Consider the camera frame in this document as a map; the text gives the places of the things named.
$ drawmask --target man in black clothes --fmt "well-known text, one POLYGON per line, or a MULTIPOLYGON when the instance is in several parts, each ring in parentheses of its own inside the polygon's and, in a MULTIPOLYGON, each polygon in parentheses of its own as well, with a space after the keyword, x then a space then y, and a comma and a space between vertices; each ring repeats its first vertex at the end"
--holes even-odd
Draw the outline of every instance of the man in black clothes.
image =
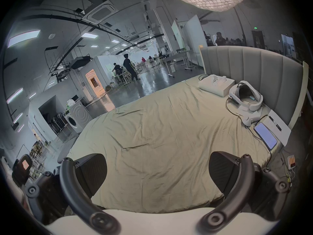
POLYGON ((125 60, 123 63, 123 66, 127 69, 127 71, 131 74, 131 80, 133 82, 135 82, 134 78, 138 81, 140 80, 140 78, 137 77, 137 74, 133 68, 133 66, 131 65, 131 61, 128 59, 128 54, 124 54, 125 60))
POLYGON ((123 75, 121 75, 123 73, 123 69, 120 67, 120 65, 117 65, 116 63, 114 63, 113 65, 114 69, 112 71, 115 70, 115 74, 120 75, 119 78, 123 81, 123 75))
POLYGON ((222 37, 222 34, 220 32, 217 32, 216 35, 217 35, 217 38, 215 40, 215 43, 218 46, 225 45, 226 40, 225 40, 225 38, 222 37))

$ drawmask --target beige bedsheet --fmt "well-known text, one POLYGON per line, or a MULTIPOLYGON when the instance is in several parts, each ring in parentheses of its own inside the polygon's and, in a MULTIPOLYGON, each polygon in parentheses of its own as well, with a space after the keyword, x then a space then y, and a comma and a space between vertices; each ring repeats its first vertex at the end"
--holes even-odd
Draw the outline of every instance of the beige bedsheet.
POLYGON ((105 156, 108 174, 93 203, 133 212, 185 210, 222 195, 209 175, 213 151, 248 153, 264 166, 267 148, 226 110, 226 99, 199 89, 197 76, 92 120, 69 157, 105 156))

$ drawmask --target screw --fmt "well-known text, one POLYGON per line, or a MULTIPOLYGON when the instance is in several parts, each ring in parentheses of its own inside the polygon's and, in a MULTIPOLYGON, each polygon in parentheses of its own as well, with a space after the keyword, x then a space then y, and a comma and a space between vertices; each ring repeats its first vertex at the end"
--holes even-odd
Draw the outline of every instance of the screw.
POLYGON ((33 187, 33 186, 28 189, 28 192, 29 192, 30 194, 35 193, 35 191, 36 191, 36 188, 33 187))

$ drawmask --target rolling table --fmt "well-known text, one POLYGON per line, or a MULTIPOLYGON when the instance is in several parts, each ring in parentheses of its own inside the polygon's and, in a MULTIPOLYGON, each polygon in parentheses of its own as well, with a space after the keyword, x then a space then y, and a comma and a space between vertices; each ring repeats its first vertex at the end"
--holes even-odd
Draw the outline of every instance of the rolling table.
POLYGON ((191 68, 194 67, 194 65, 193 65, 193 66, 190 66, 190 65, 189 65, 189 60, 188 60, 188 56, 187 56, 187 52, 190 52, 190 51, 192 51, 192 50, 182 51, 182 52, 179 52, 179 53, 177 53, 177 54, 174 54, 173 56, 164 58, 165 63, 166 63, 166 67, 167 67, 167 70, 168 70, 168 75, 169 75, 169 76, 174 77, 174 76, 170 73, 170 70, 169 70, 169 68, 168 68, 167 62, 168 62, 168 61, 171 61, 171 60, 174 60, 174 59, 176 59, 176 58, 182 58, 183 61, 184 61, 184 64, 183 64, 183 65, 186 65, 186 68, 184 68, 184 69, 185 69, 185 70, 190 70, 190 71, 192 71, 191 68))

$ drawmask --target washing machine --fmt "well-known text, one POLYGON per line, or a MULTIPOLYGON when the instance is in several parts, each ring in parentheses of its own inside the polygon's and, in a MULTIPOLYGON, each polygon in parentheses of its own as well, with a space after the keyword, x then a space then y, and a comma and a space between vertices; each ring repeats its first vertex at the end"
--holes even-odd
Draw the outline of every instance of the washing machine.
POLYGON ((92 117, 81 101, 76 102, 68 111, 69 113, 65 115, 65 119, 77 133, 81 133, 85 126, 92 120, 92 117))

